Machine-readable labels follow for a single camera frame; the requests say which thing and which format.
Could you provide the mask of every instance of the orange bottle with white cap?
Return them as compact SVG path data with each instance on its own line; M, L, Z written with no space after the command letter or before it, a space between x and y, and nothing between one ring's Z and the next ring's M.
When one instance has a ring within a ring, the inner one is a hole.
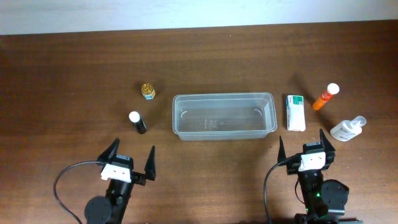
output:
M322 93L318 100L312 105L312 108L319 110L327 101L329 101L333 95L340 91L340 87L336 83L331 83L328 88Z

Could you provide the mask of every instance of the box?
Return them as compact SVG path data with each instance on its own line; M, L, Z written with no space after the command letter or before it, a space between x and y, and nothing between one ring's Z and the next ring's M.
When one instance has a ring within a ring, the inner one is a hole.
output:
M287 129L305 131L304 97L289 95L286 98Z
M270 93L177 95L173 131L182 140L264 138L277 129Z

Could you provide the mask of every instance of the white wall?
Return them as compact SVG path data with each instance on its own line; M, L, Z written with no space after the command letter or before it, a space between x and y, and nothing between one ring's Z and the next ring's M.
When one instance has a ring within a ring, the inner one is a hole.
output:
M380 19L397 0L0 0L0 34Z

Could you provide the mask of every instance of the cable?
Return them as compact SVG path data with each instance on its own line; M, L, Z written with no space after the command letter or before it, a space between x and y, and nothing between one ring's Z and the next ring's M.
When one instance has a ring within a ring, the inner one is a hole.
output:
M297 186L298 186L298 184L299 184L299 180L297 179L296 185L294 186L294 193L296 193L297 199L298 199L301 203L303 203L303 204L305 205L305 203L304 203L301 199L299 199L299 196L297 195Z
M282 164L284 164L284 163L286 163L286 162L287 162L287 160L284 160L284 161L282 161L282 162L279 162L279 163L275 164L275 165L268 171L268 173L267 173L267 175L266 175L266 178L264 179L264 205L266 206L266 214L267 214L267 218L268 218L268 224L272 224L272 221L271 221L271 216L269 215L268 206L267 206L267 180L268 180L269 174L271 174L271 172L272 172L276 167L279 167L280 165L282 165Z
M77 217L77 215L75 215L73 212L71 212L71 211L61 202L61 200L60 200L59 197L58 197L56 187L57 187L58 180L61 178L61 176L62 176L64 173L66 173L66 171L68 171L68 170L70 170L70 169L72 169L72 168L74 168L74 167L76 167L76 166L85 165L85 164L97 164L97 165L102 165L102 166L105 165L104 162L98 162L98 161L85 161L85 162L79 162L79 163L76 163L76 164L74 164L74 165L68 166L67 168L65 168L64 170L62 170L62 171L58 174L57 178L55 178L54 185L53 185L53 193L54 193L55 199L56 199L57 202L61 205L61 207L62 207L65 211L67 211L67 213L68 213L69 215L71 215L73 218L76 219L76 221L77 221L79 224L83 224L83 223L81 222L81 220L79 219L79 217Z

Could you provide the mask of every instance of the white plastic bottle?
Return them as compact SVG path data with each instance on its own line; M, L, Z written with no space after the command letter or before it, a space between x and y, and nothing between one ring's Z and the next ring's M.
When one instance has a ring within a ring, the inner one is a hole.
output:
M354 120L344 120L330 130L330 134L339 141L348 141L362 133L362 126L366 124L366 119L357 116Z

